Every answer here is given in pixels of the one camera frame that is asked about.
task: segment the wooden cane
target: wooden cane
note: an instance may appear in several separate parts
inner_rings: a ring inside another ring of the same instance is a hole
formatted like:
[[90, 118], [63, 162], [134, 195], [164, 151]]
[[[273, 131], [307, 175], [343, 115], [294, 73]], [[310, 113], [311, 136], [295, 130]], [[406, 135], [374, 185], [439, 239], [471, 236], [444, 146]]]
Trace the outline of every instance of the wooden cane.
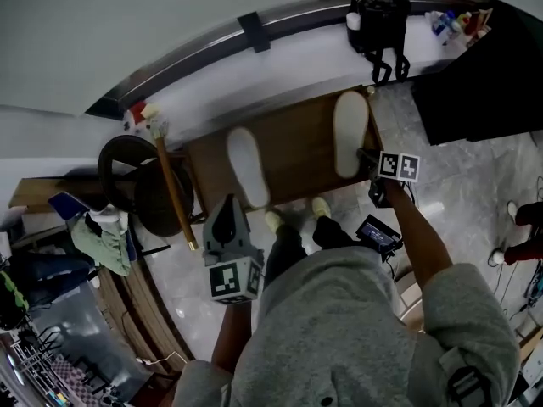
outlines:
[[157, 151], [159, 152], [160, 165], [162, 166], [162, 171], [164, 172], [164, 178], [166, 185], [168, 187], [168, 193], [170, 194], [171, 202], [173, 203], [173, 208], [176, 211], [177, 219], [181, 224], [185, 238], [187, 239], [188, 246], [191, 250], [196, 250], [198, 248], [198, 242], [194, 236], [193, 228], [190, 226], [188, 217], [185, 214], [185, 210], [181, 205], [181, 199], [179, 198], [179, 192], [177, 191], [176, 180], [171, 170], [170, 159], [168, 159], [168, 153], [166, 152], [166, 147], [164, 144], [163, 137], [156, 137], [154, 139], [156, 143]]

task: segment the cable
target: cable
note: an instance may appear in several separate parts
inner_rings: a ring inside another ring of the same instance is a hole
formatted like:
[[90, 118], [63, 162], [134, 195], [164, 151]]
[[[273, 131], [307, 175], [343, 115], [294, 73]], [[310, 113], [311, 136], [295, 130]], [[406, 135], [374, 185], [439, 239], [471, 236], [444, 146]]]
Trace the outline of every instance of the cable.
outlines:
[[154, 362], [152, 362], [150, 360], [147, 360], [147, 359], [143, 359], [141, 357], [136, 357], [136, 360], [139, 363], [143, 363], [144, 365], [151, 366], [151, 365], [156, 365], [159, 362], [164, 362], [165, 360], [168, 360], [174, 354], [177, 354], [179, 359], [181, 359], [183, 362], [188, 363], [187, 360], [183, 356], [181, 356], [177, 351], [172, 351], [168, 357], [165, 357], [164, 359], [156, 360]]
[[413, 205], [417, 206], [417, 204], [415, 203], [415, 195], [413, 194], [413, 189], [411, 187], [411, 183], [407, 182], [407, 181], [402, 181], [401, 182], [401, 188], [406, 188], [406, 187], [407, 187], [407, 190], [409, 190], [409, 194], [411, 196], [411, 201], [413, 202]]
[[498, 270], [500, 270], [500, 275], [498, 276], [498, 283], [496, 284], [495, 289], [494, 289], [494, 295], [497, 293], [498, 288], [500, 287], [500, 279], [501, 279], [501, 273], [503, 272], [503, 264], [500, 265], [500, 268]]
[[518, 314], [522, 314], [522, 313], [526, 310], [527, 307], [528, 307], [528, 305], [525, 304], [525, 305], [524, 305], [522, 308], [520, 308], [517, 312], [515, 312], [513, 315], [511, 315], [511, 316], [509, 317], [509, 320], [512, 320], [512, 318], [513, 318], [514, 316], [518, 315]]
[[543, 201], [543, 176], [538, 176], [537, 181], [535, 183], [536, 191], [535, 199], [538, 202]]
[[394, 275], [392, 276], [392, 280], [394, 283], [396, 283], [396, 275], [398, 274], [398, 269], [400, 268], [400, 259], [396, 259], [396, 268], [394, 269]]
[[503, 291], [503, 295], [501, 296], [500, 300], [500, 306], [503, 303], [503, 299], [506, 297], [507, 289], [509, 288], [509, 284], [511, 283], [512, 277], [515, 275], [515, 271], [517, 270], [518, 263], [515, 264], [515, 268], [512, 269], [511, 277], [509, 277], [509, 281], [507, 282], [506, 289]]
[[390, 267], [390, 274], [392, 276], [392, 280], [394, 280], [396, 277], [396, 274], [394, 273], [394, 269], [392, 268], [392, 265], [390, 264], [390, 262], [388, 262], [388, 260], [384, 261], [384, 263]]

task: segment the white wall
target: white wall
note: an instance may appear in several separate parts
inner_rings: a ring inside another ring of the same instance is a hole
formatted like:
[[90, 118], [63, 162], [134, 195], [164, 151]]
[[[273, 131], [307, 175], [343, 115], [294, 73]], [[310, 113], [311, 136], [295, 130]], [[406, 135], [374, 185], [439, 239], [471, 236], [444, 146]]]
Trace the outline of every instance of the white wall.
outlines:
[[184, 42], [299, 1], [0, 0], [0, 104], [80, 115]]
[[0, 225], [20, 214], [8, 210], [20, 179], [96, 168], [100, 149], [120, 131], [115, 120], [0, 106]]

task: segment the clothing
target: clothing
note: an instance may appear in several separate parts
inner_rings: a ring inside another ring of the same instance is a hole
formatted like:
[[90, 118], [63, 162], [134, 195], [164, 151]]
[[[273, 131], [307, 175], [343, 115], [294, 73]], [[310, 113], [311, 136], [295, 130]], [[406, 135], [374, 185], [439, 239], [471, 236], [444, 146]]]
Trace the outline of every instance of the clothing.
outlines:
[[[286, 224], [279, 226], [276, 235], [277, 239], [273, 243], [266, 265], [264, 288], [307, 256], [302, 246], [302, 238], [292, 226]], [[377, 247], [373, 240], [365, 242], [353, 240], [341, 229], [337, 221], [326, 216], [317, 219], [313, 241], [324, 249], [364, 246], [375, 250]]]
[[25, 318], [29, 304], [9, 273], [0, 270], [0, 333], [13, 330]]
[[391, 309], [395, 287], [368, 248], [322, 250], [263, 292], [259, 325], [235, 375], [187, 364], [175, 406], [452, 405], [439, 360], [459, 355], [504, 405], [518, 374], [518, 345], [478, 270], [454, 265], [423, 289], [426, 333]]
[[68, 254], [15, 254], [9, 263], [9, 276], [31, 309], [86, 282], [92, 268], [83, 258]]
[[[519, 226], [543, 226], [543, 202], [530, 203], [518, 209], [515, 224]], [[543, 235], [538, 235], [526, 243], [512, 246], [504, 253], [508, 265], [517, 261], [543, 259]]]
[[84, 214], [71, 230], [74, 245], [119, 276], [130, 274], [126, 229], [119, 221], [96, 223]]

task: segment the black pants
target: black pants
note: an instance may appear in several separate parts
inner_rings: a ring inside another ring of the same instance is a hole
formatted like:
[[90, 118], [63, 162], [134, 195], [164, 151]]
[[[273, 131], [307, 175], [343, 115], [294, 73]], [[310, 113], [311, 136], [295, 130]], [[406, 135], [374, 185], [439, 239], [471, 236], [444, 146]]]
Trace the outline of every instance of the black pants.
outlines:
[[[530, 203], [518, 209], [515, 224], [519, 226], [532, 225], [543, 227], [543, 202]], [[526, 243], [508, 248], [505, 260], [508, 265], [517, 261], [528, 261], [543, 258], [543, 234], [539, 234]]]
[[[264, 288], [307, 256], [305, 249], [302, 247], [302, 237], [292, 226], [281, 225], [276, 234], [277, 239], [273, 243], [268, 258]], [[355, 241], [349, 237], [347, 232], [341, 229], [338, 222], [328, 217], [319, 217], [316, 221], [313, 241], [325, 250], [329, 248], [347, 248], [349, 246], [366, 246], [365, 243]]]

